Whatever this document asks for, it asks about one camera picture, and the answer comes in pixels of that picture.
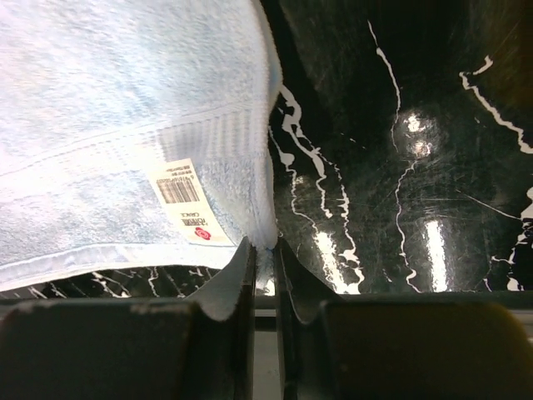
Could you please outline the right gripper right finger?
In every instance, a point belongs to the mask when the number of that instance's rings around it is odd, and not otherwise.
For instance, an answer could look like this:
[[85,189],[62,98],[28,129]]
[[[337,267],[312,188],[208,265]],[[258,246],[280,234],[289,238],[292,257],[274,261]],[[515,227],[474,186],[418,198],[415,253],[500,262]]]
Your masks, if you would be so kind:
[[339,295],[274,251],[285,399],[529,399],[530,292]]

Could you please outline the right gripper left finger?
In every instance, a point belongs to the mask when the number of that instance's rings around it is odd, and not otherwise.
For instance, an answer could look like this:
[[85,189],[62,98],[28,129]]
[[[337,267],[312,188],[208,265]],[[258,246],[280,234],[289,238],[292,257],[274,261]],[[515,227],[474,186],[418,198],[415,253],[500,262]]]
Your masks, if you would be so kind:
[[4,399],[249,399],[256,252],[183,299],[1,304]]

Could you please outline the light blue towel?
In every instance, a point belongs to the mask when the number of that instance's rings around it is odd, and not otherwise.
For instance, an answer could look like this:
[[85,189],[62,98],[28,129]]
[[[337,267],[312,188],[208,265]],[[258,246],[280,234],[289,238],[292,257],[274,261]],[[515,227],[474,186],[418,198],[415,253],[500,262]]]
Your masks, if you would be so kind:
[[258,1],[1,4],[1,288],[277,240]]

